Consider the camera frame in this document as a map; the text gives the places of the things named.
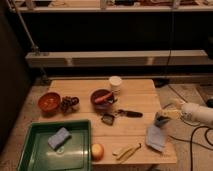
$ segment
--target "green plastic bin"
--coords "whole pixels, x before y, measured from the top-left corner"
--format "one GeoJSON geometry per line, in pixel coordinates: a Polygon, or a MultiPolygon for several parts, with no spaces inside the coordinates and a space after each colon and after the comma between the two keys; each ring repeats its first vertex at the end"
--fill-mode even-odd
{"type": "Polygon", "coordinates": [[[91,124],[89,120],[32,123],[29,127],[18,171],[91,171],[91,124]],[[71,138],[54,151],[48,138],[60,128],[71,138]]]}

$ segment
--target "wooden tabletop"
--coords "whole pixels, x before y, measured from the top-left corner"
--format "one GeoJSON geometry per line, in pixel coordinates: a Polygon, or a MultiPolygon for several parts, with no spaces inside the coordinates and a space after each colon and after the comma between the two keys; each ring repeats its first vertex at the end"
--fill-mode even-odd
{"type": "Polygon", "coordinates": [[[104,146],[104,158],[93,164],[116,164],[112,152],[126,145],[142,144],[132,157],[124,164],[160,164],[176,163],[177,157],[173,144],[169,139],[163,153],[151,150],[145,145],[147,127],[153,123],[155,113],[161,109],[158,95],[152,80],[124,79],[121,92],[116,95],[118,101],[113,104],[113,110],[125,109],[142,112],[142,118],[118,117],[113,126],[101,122],[101,116],[95,113],[90,95],[97,89],[109,89],[108,80],[55,80],[52,81],[49,92],[57,92],[64,96],[76,96],[80,99],[78,112],[63,115],[56,114],[51,118],[41,116],[39,122],[67,121],[89,119],[92,126],[92,143],[104,146]]]}

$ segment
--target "red bowl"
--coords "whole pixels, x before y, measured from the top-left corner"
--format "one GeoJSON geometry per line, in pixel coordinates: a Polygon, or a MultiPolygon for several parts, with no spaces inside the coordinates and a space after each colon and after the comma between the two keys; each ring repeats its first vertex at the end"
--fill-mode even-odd
{"type": "Polygon", "coordinates": [[[110,91],[106,89],[98,89],[92,93],[92,95],[90,96],[90,101],[96,110],[107,111],[112,106],[115,100],[113,94],[110,97],[108,97],[107,100],[98,104],[95,103],[95,99],[102,97],[108,93],[110,93],[110,91]]]}
{"type": "Polygon", "coordinates": [[[55,114],[60,103],[60,95],[55,92],[49,92],[39,98],[38,107],[45,114],[55,114]]]}

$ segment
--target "white cup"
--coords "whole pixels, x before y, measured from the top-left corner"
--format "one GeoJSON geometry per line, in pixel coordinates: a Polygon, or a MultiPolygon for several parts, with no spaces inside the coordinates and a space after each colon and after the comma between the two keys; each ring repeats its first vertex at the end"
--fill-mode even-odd
{"type": "Polygon", "coordinates": [[[110,89],[114,93],[118,93],[121,90],[122,79],[119,76],[111,76],[109,78],[110,89]]]}

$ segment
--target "black cable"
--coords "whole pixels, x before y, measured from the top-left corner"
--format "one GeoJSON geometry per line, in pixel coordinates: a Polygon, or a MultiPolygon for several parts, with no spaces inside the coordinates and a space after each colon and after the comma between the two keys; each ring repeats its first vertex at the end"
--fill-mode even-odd
{"type": "Polygon", "coordinates": [[[193,127],[197,127],[197,126],[200,126],[200,122],[199,123],[197,123],[197,124],[192,124],[192,123],[189,123],[189,121],[186,121],[185,119],[184,119],[184,117],[183,116],[181,116],[180,117],[180,120],[183,122],[183,123],[185,123],[185,124],[187,124],[187,125],[189,125],[189,126],[193,126],[193,127]]]}
{"type": "MultiPolygon", "coordinates": [[[[181,138],[174,137],[172,135],[169,135],[169,137],[171,137],[172,139],[177,140],[177,141],[182,141],[182,142],[190,143],[190,140],[184,140],[184,139],[181,139],[181,138]]],[[[213,151],[213,148],[207,147],[207,146],[205,146],[203,144],[200,144],[198,142],[193,141],[192,143],[195,144],[195,145],[198,145],[200,147],[203,147],[203,148],[205,148],[207,150],[213,151]]]]}
{"type": "Polygon", "coordinates": [[[169,106],[171,106],[171,105],[173,105],[173,104],[172,104],[172,103],[169,103],[169,104],[163,106],[162,109],[166,109],[167,107],[169,107],[169,106]]]}
{"type": "Polygon", "coordinates": [[[174,42],[174,23],[175,23],[174,11],[173,11],[173,8],[171,8],[171,26],[169,26],[169,30],[171,30],[170,38],[169,38],[169,56],[166,60],[166,65],[165,65],[164,71],[162,73],[164,78],[153,79],[153,81],[155,83],[155,87],[163,87],[169,83],[169,79],[167,78],[167,76],[168,76],[169,62],[172,57],[172,47],[173,47],[173,42],[174,42]]]}
{"type": "Polygon", "coordinates": [[[186,103],[188,102],[183,96],[181,96],[170,84],[168,84],[168,87],[178,96],[180,97],[183,101],[186,103]]]}
{"type": "Polygon", "coordinates": [[[165,79],[167,79],[167,74],[168,74],[168,66],[169,66],[169,62],[171,60],[172,57],[172,47],[173,47],[173,42],[174,42],[174,26],[175,26],[175,17],[174,17],[174,11],[173,9],[171,10],[171,32],[170,32],[170,42],[169,42],[169,57],[167,58],[166,61],[166,66],[164,69],[164,76],[165,79]]]}
{"type": "Polygon", "coordinates": [[[190,138],[190,163],[191,163],[190,168],[191,168],[191,171],[193,171],[193,153],[192,153],[193,136],[194,136],[195,132],[196,132],[197,130],[201,129],[201,128],[206,128],[206,129],[207,129],[207,130],[205,131],[205,140],[207,141],[207,143],[208,143],[209,145],[213,146],[213,144],[210,142],[210,140],[208,139],[208,136],[207,136],[208,132],[209,132],[210,130],[213,130],[213,128],[210,128],[210,127],[208,127],[208,126],[199,126],[199,127],[195,128],[195,129],[192,131],[191,138],[190,138]]]}

